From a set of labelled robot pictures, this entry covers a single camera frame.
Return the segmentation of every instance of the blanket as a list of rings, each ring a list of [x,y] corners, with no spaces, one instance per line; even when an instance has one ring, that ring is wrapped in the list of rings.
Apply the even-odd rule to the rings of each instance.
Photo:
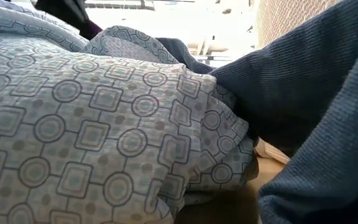
[[[235,100],[138,30],[0,0],[0,223],[173,223],[257,175]]]

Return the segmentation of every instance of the wooden surface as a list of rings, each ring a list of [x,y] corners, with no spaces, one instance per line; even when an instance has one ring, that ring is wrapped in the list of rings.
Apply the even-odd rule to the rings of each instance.
[[[257,224],[257,191],[283,169],[283,164],[258,158],[259,176],[243,189],[219,194],[212,202],[187,206],[178,214],[177,224]]]

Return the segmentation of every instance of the textured wall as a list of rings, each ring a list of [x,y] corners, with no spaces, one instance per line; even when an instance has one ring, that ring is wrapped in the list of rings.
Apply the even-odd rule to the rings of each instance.
[[[286,34],[340,0],[256,0],[258,48]]]

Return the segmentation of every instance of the blue fabric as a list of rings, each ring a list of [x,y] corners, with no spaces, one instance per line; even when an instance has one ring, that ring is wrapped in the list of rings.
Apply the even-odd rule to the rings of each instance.
[[[210,74],[257,135],[297,151],[260,191],[262,222],[358,223],[358,0]]]

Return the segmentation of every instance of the geometric pattern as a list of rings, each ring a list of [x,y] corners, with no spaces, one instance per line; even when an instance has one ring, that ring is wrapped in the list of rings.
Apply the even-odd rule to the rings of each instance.
[[[255,176],[214,77],[137,30],[83,42],[17,7],[0,1],[0,224],[173,223]]]

